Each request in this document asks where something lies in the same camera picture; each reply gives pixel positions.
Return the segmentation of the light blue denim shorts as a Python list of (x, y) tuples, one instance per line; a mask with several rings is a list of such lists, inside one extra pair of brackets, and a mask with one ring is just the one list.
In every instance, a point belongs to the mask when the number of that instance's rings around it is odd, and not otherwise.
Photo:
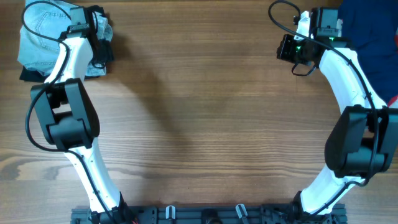
[(26, 1), (25, 26), (21, 27), (17, 61), (23, 66), (20, 79), (43, 82), (57, 61), (60, 47), (55, 41), (70, 26), (70, 9), (65, 1)]

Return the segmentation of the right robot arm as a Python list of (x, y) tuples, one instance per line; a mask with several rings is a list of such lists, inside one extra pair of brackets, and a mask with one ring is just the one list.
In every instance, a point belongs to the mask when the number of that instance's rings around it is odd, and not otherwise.
[(296, 30), (287, 30), (277, 58), (321, 71), (340, 109), (325, 143), (324, 168), (289, 208), (290, 221), (317, 222), (353, 187), (364, 187), (388, 170), (397, 147), (397, 110), (373, 90), (353, 45), (341, 34), (336, 9), (301, 11), (294, 24)]

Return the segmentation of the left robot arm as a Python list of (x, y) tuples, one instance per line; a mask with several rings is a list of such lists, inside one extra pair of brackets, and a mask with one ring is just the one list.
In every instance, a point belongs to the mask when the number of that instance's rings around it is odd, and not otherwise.
[(30, 116), (35, 112), (51, 150), (64, 153), (86, 190), (87, 223), (135, 223), (101, 157), (100, 122), (83, 85), (86, 69), (101, 48), (93, 13), (77, 6), (67, 17), (72, 23), (57, 39), (60, 52), (53, 71), (44, 84), (30, 91), (25, 131), (30, 133)]

